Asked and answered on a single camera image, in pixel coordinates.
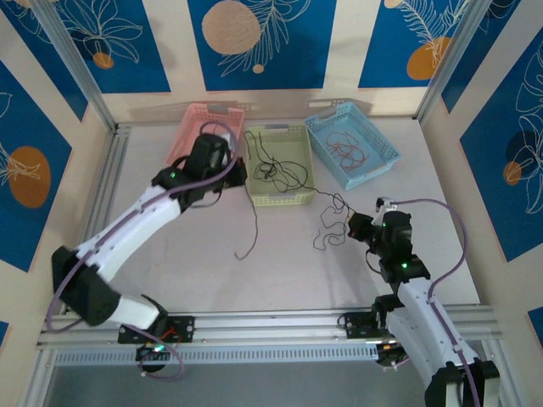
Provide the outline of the pink perforated plastic basket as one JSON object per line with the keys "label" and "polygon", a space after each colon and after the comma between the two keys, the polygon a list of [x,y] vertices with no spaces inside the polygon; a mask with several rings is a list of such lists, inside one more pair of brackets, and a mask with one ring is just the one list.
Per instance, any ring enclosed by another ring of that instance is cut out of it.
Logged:
{"label": "pink perforated plastic basket", "polygon": [[239,108],[220,104],[189,104],[176,131],[165,162],[173,164],[176,159],[189,155],[196,138],[200,134],[200,127],[204,123],[206,123],[204,132],[211,134],[217,134],[218,131],[227,131],[224,127],[215,124],[215,121],[226,124],[239,141],[244,129],[244,116],[244,110]]}

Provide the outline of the green perforated plastic basket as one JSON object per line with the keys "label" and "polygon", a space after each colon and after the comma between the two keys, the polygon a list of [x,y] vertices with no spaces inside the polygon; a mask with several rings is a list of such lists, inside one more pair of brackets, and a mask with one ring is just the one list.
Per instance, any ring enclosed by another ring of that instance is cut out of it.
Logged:
{"label": "green perforated plastic basket", "polygon": [[253,125],[244,132],[247,186],[256,207],[309,204],[315,182],[303,125]]}

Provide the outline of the blue perforated plastic basket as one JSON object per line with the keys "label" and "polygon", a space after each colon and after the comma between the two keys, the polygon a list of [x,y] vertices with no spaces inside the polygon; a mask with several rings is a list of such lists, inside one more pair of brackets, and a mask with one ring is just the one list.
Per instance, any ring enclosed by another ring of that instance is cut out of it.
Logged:
{"label": "blue perforated plastic basket", "polygon": [[400,152],[352,102],[305,119],[310,144],[338,184],[349,191],[390,170]]}

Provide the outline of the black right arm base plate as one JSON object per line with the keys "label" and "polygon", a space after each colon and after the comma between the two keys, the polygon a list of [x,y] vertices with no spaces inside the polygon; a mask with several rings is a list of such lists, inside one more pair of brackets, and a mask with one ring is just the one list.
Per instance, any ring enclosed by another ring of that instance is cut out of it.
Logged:
{"label": "black right arm base plate", "polygon": [[380,320],[378,314],[373,311],[356,311],[343,313],[337,324],[346,332],[348,339],[380,339],[395,340]]}

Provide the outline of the aluminium side rail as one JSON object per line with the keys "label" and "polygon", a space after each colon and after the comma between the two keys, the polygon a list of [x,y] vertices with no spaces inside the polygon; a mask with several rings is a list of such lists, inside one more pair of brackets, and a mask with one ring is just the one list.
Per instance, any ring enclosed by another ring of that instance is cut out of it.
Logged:
{"label": "aluminium side rail", "polygon": [[90,202],[87,222],[81,234],[82,242],[95,236],[109,224],[116,187],[131,133],[132,128],[129,125],[119,125],[112,138],[103,166],[92,190],[94,194]]}

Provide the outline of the aluminium table frame rail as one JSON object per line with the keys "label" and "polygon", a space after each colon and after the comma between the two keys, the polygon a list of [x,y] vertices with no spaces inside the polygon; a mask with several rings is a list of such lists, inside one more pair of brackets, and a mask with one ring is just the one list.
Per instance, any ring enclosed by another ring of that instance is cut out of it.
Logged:
{"label": "aluminium table frame rail", "polygon": [[[447,308],[456,329],[467,342],[499,340],[503,334],[493,309],[483,305],[453,305]],[[345,309],[294,311],[216,312],[191,311],[195,331],[190,346],[290,345],[346,343],[346,332],[337,319]],[[90,327],[84,323],[66,332],[42,330],[36,347],[119,348],[119,327],[107,322]]]}

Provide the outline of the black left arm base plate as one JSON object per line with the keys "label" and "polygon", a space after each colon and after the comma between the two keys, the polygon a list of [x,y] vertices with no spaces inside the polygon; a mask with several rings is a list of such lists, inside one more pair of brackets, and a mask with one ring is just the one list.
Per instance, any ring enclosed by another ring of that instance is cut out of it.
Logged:
{"label": "black left arm base plate", "polygon": [[[144,332],[152,334],[165,343],[191,343],[195,318],[191,315],[161,316],[149,329]],[[121,325],[117,342],[121,344],[144,344],[151,339],[142,333],[136,332],[129,326]]]}

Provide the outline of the aluminium corner post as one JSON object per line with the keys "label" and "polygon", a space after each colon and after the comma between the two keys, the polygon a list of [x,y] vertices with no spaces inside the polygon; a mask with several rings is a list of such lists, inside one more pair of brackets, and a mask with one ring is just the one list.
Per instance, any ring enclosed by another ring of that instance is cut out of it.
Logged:
{"label": "aluminium corner post", "polygon": [[434,77],[428,84],[423,99],[417,108],[414,118],[420,126],[428,120],[432,108],[439,101],[440,95],[451,78],[462,55],[465,53],[475,31],[479,27],[484,14],[492,0],[469,0],[466,13],[463,15],[458,27],[451,38],[449,47],[445,51]]}
{"label": "aluminium corner post", "polygon": [[75,80],[86,100],[94,107],[98,118],[112,133],[116,133],[117,124],[107,107],[102,93],[88,69],[70,33],[65,28],[54,6],[48,0],[29,0],[33,14],[53,44],[67,70]]}

